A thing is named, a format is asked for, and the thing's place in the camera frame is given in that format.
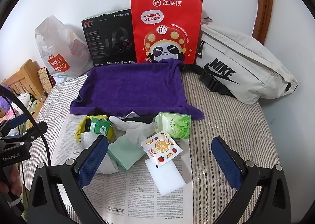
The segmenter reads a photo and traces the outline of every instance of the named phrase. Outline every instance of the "panda cartoon character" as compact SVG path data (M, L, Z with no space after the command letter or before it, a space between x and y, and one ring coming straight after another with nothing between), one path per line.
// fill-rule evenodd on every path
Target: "panda cartoon character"
M144 39L144 46L147 55L145 62L185 59L185 37L181 31L173 27L160 25L154 31L150 31Z

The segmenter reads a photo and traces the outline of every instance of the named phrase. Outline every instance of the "white tissue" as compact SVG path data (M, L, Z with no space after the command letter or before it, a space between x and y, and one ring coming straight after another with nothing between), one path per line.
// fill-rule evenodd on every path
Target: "white tissue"
M109 120L118 130L126 131L123 136L134 144L139 144L155 133L153 122L150 124L135 121L125 122L114 116L110 116Z
M151 159L147 159L145 164L162 196L186 185L173 160L168 161L158 168Z
M87 133L81 133L80 136L81 136L81 145L82 145L82 150L83 150L83 149L89 148L93 144L93 142L97 139L99 134L87 132ZM109 154L106 154L99 168L97 169L96 173L111 174L115 172L118 172L117 163L111 159Z

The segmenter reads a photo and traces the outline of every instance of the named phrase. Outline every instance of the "nike waist bag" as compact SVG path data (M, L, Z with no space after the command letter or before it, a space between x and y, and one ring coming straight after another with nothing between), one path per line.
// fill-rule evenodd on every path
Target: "nike waist bag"
M246 104L295 91L298 81L256 39L215 23L202 25L201 31L196 64L203 69L201 81L211 91L231 94Z

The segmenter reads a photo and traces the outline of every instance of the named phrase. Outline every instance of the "purple cloth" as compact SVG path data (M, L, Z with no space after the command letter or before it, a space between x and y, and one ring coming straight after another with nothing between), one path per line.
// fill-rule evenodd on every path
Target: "purple cloth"
M140 116L159 112L191 115L201 120L204 114L187 103L180 67L175 59L158 63L136 63L95 67L70 105L70 113L87 115L98 107L122 117L135 111Z
M6 89L8 89L9 91L12 92L12 90L11 90L10 87L8 87L8 86L6 86L6 85L2 85L2 84L1 84L0 86L5 87ZM10 105L9 105L9 103L8 103L2 96L0 96L0 109L1 109L1 108L4 109L4 111L5 111L6 114L7 114L7 113L9 112L9 110L10 110Z

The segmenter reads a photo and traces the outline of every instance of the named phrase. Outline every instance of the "green tissue pack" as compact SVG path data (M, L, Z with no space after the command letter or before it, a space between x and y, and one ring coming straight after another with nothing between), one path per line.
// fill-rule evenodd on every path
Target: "green tissue pack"
M155 118L155 132L166 131L172 138L188 139L190 115L160 112Z
M107 136L110 126L110 121L92 118L90 132Z

